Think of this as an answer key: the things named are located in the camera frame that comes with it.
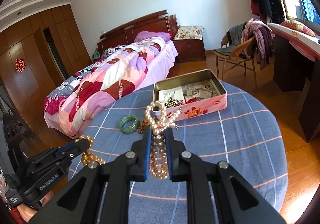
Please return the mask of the left hand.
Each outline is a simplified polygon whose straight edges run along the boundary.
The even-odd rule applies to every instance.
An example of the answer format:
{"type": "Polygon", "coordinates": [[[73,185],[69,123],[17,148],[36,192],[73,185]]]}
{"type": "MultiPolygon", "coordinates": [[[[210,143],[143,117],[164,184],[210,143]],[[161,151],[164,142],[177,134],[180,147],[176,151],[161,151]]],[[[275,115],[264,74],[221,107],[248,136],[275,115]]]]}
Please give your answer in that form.
{"type": "MultiPolygon", "coordinates": [[[[50,191],[43,197],[42,207],[44,207],[54,196],[54,193],[50,191]]],[[[17,223],[28,223],[35,214],[38,213],[38,210],[31,208],[28,205],[21,204],[17,208],[17,223]]]]}

